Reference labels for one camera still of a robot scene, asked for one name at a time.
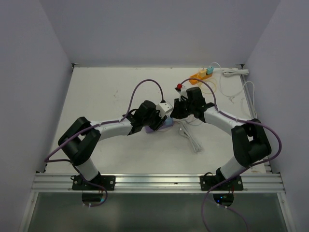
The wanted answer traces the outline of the orange power strip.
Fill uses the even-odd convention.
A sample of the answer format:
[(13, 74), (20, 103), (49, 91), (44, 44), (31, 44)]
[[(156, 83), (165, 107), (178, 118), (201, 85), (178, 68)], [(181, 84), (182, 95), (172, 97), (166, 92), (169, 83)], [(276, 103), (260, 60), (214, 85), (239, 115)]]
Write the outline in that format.
[(213, 75), (212, 73), (211, 74), (207, 74), (206, 72), (202, 72), (202, 73), (198, 72), (198, 73), (196, 73), (196, 74), (194, 74), (194, 75), (189, 77), (189, 82), (192, 85), (196, 85), (196, 84), (199, 83), (198, 80), (204, 81), (204, 80), (212, 77), (212, 75)]

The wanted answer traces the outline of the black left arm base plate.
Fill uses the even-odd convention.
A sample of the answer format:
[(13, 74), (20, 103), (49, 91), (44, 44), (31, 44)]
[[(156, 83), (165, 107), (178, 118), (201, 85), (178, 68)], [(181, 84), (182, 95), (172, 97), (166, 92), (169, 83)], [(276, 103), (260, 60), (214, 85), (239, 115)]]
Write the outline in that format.
[(91, 181), (85, 181), (80, 175), (73, 175), (70, 177), (73, 181), (72, 190), (103, 190), (113, 191), (116, 183), (115, 175), (97, 175)]

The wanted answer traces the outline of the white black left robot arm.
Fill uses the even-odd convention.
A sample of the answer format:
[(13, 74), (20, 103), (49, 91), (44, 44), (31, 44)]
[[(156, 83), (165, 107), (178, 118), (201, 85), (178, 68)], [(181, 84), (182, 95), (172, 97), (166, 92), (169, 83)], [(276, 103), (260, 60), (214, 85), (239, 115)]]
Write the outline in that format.
[(143, 127), (155, 131), (163, 126), (172, 108), (166, 101), (156, 105), (146, 100), (137, 110), (128, 112), (121, 119), (96, 122), (80, 117), (60, 137), (58, 146), (84, 177), (83, 184), (88, 189), (94, 190), (99, 187), (100, 177), (90, 157), (97, 143), (115, 136), (133, 135), (140, 132)]

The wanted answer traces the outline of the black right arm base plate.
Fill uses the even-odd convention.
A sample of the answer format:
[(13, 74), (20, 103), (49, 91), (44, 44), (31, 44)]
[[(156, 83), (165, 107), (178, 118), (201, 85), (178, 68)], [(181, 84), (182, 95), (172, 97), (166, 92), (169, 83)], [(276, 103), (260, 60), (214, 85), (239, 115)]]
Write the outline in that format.
[(202, 191), (242, 191), (244, 186), (240, 176), (231, 180), (220, 180), (218, 175), (201, 175), (199, 177)]

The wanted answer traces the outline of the yellow charger plug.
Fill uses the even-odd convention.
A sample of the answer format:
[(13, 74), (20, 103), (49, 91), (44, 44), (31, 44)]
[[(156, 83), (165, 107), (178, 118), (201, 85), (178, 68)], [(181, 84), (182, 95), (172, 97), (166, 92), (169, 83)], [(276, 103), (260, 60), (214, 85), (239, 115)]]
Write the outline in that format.
[(204, 78), (207, 75), (207, 70), (206, 69), (200, 69), (197, 74), (200, 78)]

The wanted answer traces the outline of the blue charger plug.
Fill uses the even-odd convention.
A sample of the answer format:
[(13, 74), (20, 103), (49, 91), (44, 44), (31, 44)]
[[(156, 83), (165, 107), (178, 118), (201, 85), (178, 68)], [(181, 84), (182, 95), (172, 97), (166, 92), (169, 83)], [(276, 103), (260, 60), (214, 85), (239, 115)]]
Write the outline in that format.
[(166, 120), (166, 125), (167, 126), (172, 126), (173, 125), (173, 119), (168, 117), (167, 120)]

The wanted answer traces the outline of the purple power strip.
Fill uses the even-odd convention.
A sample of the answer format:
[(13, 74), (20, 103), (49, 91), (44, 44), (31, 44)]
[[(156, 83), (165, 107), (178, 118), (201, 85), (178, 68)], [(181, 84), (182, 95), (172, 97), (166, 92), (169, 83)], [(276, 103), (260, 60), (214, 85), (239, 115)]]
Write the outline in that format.
[(158, 131), (160, 131), (160, 130), (164, 130), (164, 129), (167, 129), (167, 128), (170, 128), (170, 127), (172, 127), (172, 126), (167, 126), (166, 125), (166, 120), (164, 121), (164, 123), (157, 129), (157, 130), (153, 130), (153, 129), (151, 129), (149, 126), (146, 126), (145, 127), (145, 132), (146, 133), (153, 133), (153, 132), (158, 132)]

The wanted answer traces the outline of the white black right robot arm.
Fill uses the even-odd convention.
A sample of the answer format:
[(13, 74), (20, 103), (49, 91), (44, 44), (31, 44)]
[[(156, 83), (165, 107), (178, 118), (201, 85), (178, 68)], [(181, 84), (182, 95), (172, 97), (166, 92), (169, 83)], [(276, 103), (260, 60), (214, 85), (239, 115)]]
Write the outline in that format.
[(271, 146), (263, 127), (257, 125), (259, 120), (240, 122), (232, 115), (220, 113), (214, 103), (205, 101), (198, 87), (186, 89), (178, 84), (175, 89), (180, 96), (174, 100), (170, 115), (172, 118), (185, 119), (193, 115), (204, 123), (216, 126), (232, 138), (234, 156), (217, 169), (215, 175), (217, 188), (227, 189), (232, 185), (232, 176), (270, 155)]

